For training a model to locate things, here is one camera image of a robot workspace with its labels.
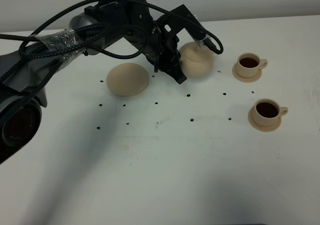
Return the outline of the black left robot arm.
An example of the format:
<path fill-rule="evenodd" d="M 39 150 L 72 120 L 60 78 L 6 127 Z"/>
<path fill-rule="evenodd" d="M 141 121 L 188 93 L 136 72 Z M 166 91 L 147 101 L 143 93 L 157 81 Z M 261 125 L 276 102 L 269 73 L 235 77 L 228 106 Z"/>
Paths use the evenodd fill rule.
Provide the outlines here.
<path fill-rule="evenodd" d="M 17 51 L 0 57 L 0 160 L 6 161 L 36 134 L 47 106 L 45 87 L 53 75 L 79 55 L 105 54 L 126 39 L 154 66 L 181 84 L 186 80 L 177 33 L 190 22 L 184 5 L 153 19 L 145 0 L 85 0 L 18 40 Z"/>

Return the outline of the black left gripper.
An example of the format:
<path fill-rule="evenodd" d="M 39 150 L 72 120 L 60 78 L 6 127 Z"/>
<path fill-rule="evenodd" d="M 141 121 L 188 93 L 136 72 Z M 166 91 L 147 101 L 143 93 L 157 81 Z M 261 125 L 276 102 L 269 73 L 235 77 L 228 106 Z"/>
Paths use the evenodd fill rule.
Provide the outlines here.
<path fill-rule="evenodd" d="M 125 7 L 129 25 L 143 28 L 147 41 L 139 30 L 129 29 L 124 38 L 135 48 L 144 47 L 143 54 L 154 65 L 155 70 L 161 70 L 172 77 L 178 84 L 187 80 L 180 65 L 180 54 L 177 50 L 179 39 L 176 35 L 170 36 L 165 29 L 165 22 L 170 16 L 164 14 L 157 20 L 150 15 L 149 8 L 136 3 L 128 3 Z"/>

